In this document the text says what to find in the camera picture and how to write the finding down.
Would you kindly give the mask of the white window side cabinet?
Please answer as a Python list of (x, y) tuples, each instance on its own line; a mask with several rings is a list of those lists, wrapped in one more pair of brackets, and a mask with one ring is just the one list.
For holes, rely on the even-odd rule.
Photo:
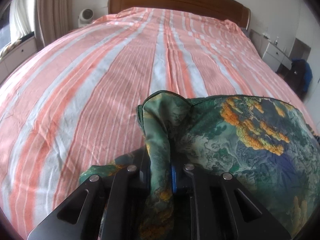
[(35, 53), (37, 53), (37, 46), (34, 36), (28, 38), (12, 51), (8, 52), (8, 54), (1, 59), (0, 84), (2, 84), (18, 66)]

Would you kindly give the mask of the white round fan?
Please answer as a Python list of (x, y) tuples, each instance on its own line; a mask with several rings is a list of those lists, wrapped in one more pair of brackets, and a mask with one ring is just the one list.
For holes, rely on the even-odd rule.
[(94, 12), (92, 9), (83, 9), (78, 16), (78, 27), (82, 28), (92, 23)]

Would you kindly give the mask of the white bedside drawer cabinet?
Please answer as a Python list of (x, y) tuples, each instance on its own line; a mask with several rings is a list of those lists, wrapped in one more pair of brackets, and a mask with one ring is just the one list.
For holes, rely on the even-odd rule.
[(292, 61), (274, 44), (268, 42), (263, 53), (262, 60), (274, 71), (277, 72), (279, 67), (283, 65), (287, 69), (291, 69)]

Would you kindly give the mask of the green patterned silk jacket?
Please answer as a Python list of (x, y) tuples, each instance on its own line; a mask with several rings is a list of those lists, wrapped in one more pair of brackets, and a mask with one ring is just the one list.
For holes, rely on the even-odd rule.
[[(247, 95), (185, 99), (169, 91), (136, 109), (150, 158), (150, 190), (126, 197), (122, 239), (171, 239), (174, 228), (172, 164), (192, 163), (213, 175), (229, 172), (288, 231), (290, 239), (319, 239), (319, 143), (298, 109)], [(114, 175), (131, 161), (91, 166)]]

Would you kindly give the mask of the brown wooden headboard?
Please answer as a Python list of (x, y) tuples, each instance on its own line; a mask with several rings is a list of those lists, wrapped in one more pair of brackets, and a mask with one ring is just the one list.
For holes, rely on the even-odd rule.
[(235, 0), (108, 0), (108, 13), (117, 14), (131, 7), (171, 9), (200, 16), (230, 20), (249, 28), (251, 11)]

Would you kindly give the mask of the sheer white curtain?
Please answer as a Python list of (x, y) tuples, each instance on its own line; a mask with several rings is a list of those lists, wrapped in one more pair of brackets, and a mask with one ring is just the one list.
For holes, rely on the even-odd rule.
[(12, 0), (9, 10), (10, 40), (16, 42), (34, 31), (35, 0)]

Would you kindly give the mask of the pink striped bed sheet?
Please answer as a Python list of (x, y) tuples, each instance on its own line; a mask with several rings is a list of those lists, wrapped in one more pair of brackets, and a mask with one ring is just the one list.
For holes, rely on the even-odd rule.
[(46, 46), (1, 86), (1, 209), (26, 239), (82, 172), (139, 148), (135, 108), (169, 90), (304, 103), (229, 20), (168, 9), (106, 15)]

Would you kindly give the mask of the beige curtain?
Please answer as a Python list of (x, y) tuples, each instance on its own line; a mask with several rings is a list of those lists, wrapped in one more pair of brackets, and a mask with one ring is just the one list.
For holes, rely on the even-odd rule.
[(72, 0), (35, 0), (35, 38), (39, 49), (72, 29)]

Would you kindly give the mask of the black and blue hanging clothes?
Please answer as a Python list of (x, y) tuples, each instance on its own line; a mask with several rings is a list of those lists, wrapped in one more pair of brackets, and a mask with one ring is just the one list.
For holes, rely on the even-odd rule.
[(305, 59), (293, 59), (286, 78), (290, 88), (303, 99), (313, 78), (311, 67)]

